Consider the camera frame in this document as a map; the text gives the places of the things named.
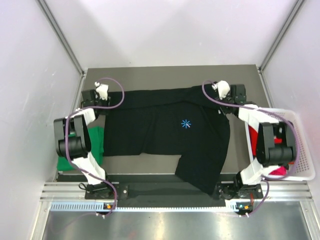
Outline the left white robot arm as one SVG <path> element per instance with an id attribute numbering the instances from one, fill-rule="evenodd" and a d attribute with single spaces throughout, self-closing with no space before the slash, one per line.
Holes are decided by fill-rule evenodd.
<path id="1" fill-rule="evenodd" d="M 115 190 L 108 183 L 106 171 L 99 166 L 92 153 L 92 143 L 88 125 L 100 115 L 98 107 L 108 107 L 108 87 L 96 90 L 85 90 L 82 93 L 82 106 L 70 117 L 58 118 L 53 121 L 55 149 L 59 157 L 64 157 L 86 178 L 87 184 L 81 183 L 81 189 L 90 196 L 111 198 Z"/>

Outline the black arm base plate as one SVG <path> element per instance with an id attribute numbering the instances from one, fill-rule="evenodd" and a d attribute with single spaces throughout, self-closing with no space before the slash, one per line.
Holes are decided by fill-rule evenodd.
<path id="1" fill-rule="evenodd" d="M 116 174 L 110 175 L 110 183 L 116 188 L 117 198 L 129 199 L 139 196 L 204 196 L 205 192 L 173 174 Z M 102 182 L 96 185 L 79 183 L 86 199 L 112 198 L 114 191 Z M 260 184 L 244 185 L 234 174 L 221 174 L 218 182 L 207 195 L 214 200 L 263 198 Z"/>

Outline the black t-shirt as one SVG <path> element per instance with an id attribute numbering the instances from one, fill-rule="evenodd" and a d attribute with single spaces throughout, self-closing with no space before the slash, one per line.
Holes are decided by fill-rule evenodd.
<path id="1" fill-rule="evenodd" d="M 110 93 L 118 104 L 105 119 L 106 157 L 178 155 L 175 175 L 211 195 L 230 142 L 230 123 L 210 85 Z"/>

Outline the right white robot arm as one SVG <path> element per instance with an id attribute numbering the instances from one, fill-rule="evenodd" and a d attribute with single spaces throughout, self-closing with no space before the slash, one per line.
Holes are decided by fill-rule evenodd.
<path id="1" fill-rule="evenodd" d="M 218 183 L 216 191 L 221 199 L 249 198 L 256 195 L 264 177 L 280 167 L 288 167 L 296 160 L 297 146 L 291 123 L 247 101 L 243 84 L 229 85 L 219 81 L 212 85 L 221 101 L 221 111 L 233 114 L 256 133 L 251 142 L 253 161 L 233 178 L 233 183 Z"/>

